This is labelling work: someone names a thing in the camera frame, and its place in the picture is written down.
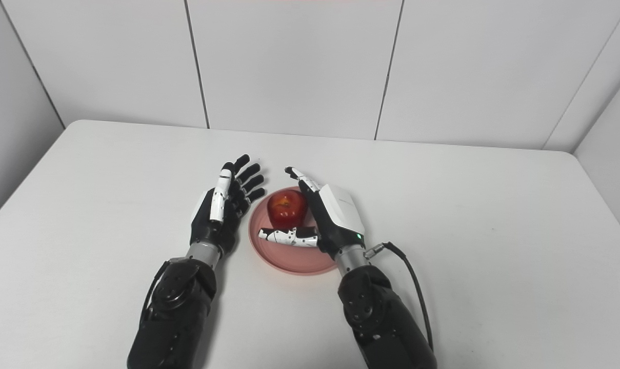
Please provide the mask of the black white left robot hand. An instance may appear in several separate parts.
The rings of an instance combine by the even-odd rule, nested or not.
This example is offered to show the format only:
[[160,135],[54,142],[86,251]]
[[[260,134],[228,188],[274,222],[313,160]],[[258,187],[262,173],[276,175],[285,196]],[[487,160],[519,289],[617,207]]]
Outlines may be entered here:
[[190,243],[210,243],[221,256],[230,254],[238,241],[242,218],[266,193],[263,182],[260,164],[251,163],[249,155],[226,162],[192,220]]

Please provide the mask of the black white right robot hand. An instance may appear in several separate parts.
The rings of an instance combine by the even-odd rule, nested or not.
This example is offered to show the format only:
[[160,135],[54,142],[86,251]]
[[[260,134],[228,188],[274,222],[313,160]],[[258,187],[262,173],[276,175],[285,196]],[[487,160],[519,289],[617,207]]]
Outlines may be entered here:
[[301,248],[318,248],[333,261],[347,264],[351,269],[367,265],[365,227],[349,192],[330,184],[321,186],[294,167],[286,167],[285,172],[298,182],[316,226],[312,231],[307,227],[263,228],[258,232],[259,238]]

